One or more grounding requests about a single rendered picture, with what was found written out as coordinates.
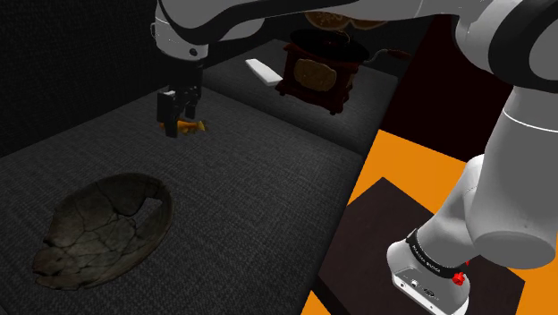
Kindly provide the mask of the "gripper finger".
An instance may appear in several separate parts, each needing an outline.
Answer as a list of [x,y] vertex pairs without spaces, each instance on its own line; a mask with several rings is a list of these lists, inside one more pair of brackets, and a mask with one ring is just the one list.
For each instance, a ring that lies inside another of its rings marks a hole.
[[178,136],[177,108],[175,106],[175,92],[173,90],[157,92],[156,120],[162,125],[167,137]]
[[184,116],[189,119],[196,118],[197,104],[201,98],[199,87],[187,87],[182,93],[182,103],[184,104]]

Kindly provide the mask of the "small orange yellow object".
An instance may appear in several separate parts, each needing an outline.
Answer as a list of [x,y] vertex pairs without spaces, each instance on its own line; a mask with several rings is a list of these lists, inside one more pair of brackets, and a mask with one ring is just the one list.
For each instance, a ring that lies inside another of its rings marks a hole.
[[197,131],[205,131],[206,122],[205,121],[197,121],[197,122],[188,122],[182,119],[177,121],[177,132],[181,134],[188,134],[188,133],[196,133]]

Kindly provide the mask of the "white flat rectangular bar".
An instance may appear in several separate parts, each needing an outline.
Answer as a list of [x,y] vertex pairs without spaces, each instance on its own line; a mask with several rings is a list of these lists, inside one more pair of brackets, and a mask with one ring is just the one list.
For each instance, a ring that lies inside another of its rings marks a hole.
[[281,75],[256,58],[247,59],[245,64],[268,87],[276,86],[283,79]]

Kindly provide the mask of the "dark grey fabric sofa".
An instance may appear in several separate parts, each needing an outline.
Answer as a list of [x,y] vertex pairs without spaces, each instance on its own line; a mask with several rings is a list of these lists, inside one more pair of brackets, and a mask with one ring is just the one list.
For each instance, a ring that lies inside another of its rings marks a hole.
[[[359,70],[340,115],[282,97],[238,44],[215,53],[198,117],[156,125],[166,82],[155,0],[0,0],[0,311],[8,315],[300,315],[397,79]],[[79,291],[38,285],[55,205],[120,173],[160,179],[172,225],[142,263]]]

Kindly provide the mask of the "broken dark cracked bowl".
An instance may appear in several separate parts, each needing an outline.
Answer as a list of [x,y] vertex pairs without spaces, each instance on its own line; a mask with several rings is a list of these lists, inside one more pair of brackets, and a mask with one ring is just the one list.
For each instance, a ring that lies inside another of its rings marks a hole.
[[78,189],[55,207],[46,247],[33,259],[35,283],[78,290],[115,280],[164,240],[173,210],[169,189],[150,175],[112,175]]

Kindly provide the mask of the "dark robot stand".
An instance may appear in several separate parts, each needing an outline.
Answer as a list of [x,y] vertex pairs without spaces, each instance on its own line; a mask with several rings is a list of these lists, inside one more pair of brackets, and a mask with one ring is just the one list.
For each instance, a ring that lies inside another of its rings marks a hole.
[[[331,315],[430,315],[395,288],[388,246],[432,213],[381,178],[344,210],[313,292]],[[466,315],[515,315],[524,281],[482,257],[469,263]]]

